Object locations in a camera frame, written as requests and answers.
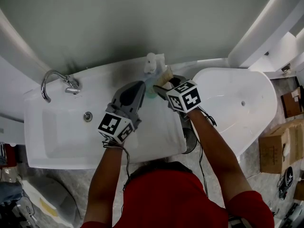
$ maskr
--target cardboard box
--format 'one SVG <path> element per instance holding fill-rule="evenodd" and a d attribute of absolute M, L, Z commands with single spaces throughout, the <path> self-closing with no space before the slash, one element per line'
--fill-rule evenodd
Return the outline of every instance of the cardboard box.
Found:
<path fill-rule="evenodd" d="M 282 95 L 281 99 L 284 108 L 285 118 L 291 116 L 297 116 L 303 113 L 303 109 L 300 103 L 300 99 L 301 99 L 300 87 L 296 88 L 292 92 Z"/>
<path fill-rule="evenodd" d="M 280 174 L 304 157 L 304 119 L 278 125 L 258 141 L 261 172 Z"/>
<path fill-rule="evenodd" d="M 294 199 L 304 200 L 304 180 L 297 183 L 294 193 Z"/>

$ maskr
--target black and white cube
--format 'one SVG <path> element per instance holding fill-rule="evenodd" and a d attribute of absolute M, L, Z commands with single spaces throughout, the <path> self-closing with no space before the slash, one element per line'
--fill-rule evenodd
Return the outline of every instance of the black and white cube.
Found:
<path fill-rule="evenodd" d="M 130 119 L 106 112 L 98 131 L 106 139 L 122 144 L 134 131 L 134 126 Z"/>
<path fill-rule="evenodd" d="M 167 96 L 172 108 L 180 112 L 187 113 L 200 104 L 197 84 L 192 80 L 168 91 Z"/>

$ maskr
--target drain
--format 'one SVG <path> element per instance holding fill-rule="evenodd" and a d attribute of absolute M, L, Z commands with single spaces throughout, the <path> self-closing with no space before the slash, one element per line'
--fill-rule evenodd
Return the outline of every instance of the drain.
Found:
<path fill-rule="evenodd" d="M 86 112 L 84 113 L 84 121 L 89 123 L 90 121 L 92 121 L 93 115 L 90 112 Z"/>

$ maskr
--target bathtub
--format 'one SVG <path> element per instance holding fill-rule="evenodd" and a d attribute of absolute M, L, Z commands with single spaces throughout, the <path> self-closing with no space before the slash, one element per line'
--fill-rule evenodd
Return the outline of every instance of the bathtub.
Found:
<path fill-rule="evenodd" d="M 206 68 L 193 81 L 198 84 L 200 106 L 214 118 L 215 128 L 237 157 L 276 114 L 276 92 L 264 73 L 240 68 Z"/>

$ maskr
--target white sink basin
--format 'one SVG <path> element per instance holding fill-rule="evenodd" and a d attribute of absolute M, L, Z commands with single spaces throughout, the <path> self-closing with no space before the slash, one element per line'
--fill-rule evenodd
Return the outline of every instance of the white sink basin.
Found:
<path fill-rule="evenodd" d="M 61 80 L 47 84 L 47 103 L 40 88 L 25 94 L 25 140 L 30 167 L 50 169 L 96 168 L 105 151 L 98 133 L 106 109 L 116 90 L 141 80 L 145 58 L 88 69 L 73 77 L 79 94 L 64 92 Z M 85 112 L 93 119 L 84 121 Z M 143 162 L 183 153 L 186 145 L 177 113 L 160 97 L 144 98 L 138 112 L 142 122 L 125 142 L 131 162 Z"/>

